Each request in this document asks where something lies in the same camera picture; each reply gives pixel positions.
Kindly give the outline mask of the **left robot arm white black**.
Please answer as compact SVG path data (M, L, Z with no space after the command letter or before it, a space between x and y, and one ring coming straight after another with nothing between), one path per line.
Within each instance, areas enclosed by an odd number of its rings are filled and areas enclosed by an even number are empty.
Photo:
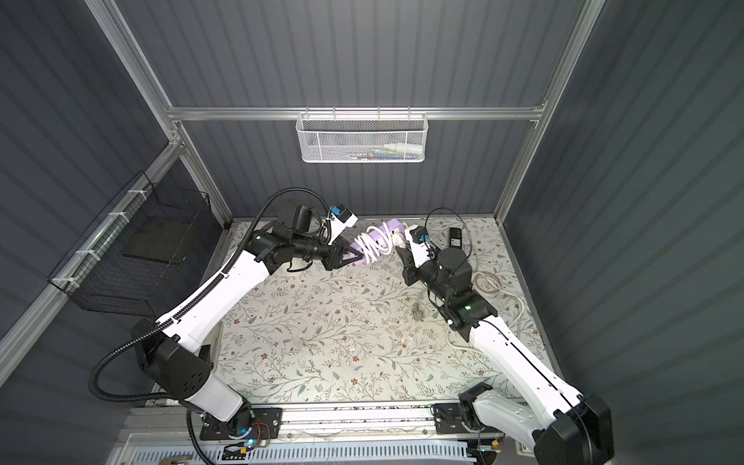
M315 260L335 270L362 257L341 234L358 222L350 209L332 207L317 232L309 232L312 211L296 207L279 219L248 234L248 242L234 252L225 267L215 272L192 294L194 306L182 302L157 320L158 329L137 343L138 363L145 374L164 389L167 397L231 422L248 409L248 401L212 372L199 357L205 339L232 308L253 288L293 259Z

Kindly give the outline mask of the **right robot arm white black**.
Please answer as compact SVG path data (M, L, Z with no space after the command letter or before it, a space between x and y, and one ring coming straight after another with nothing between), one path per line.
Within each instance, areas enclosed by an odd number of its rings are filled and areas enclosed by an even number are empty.
M406 285L422 283L452 331L496 366L522 403L479 383L461 393L459 409L471 430L494 428L530 449L541 464L605 464L615 455L611 411L539 360L510 330L472 283L472 267L459 248L432 253L425 244L396 250Z

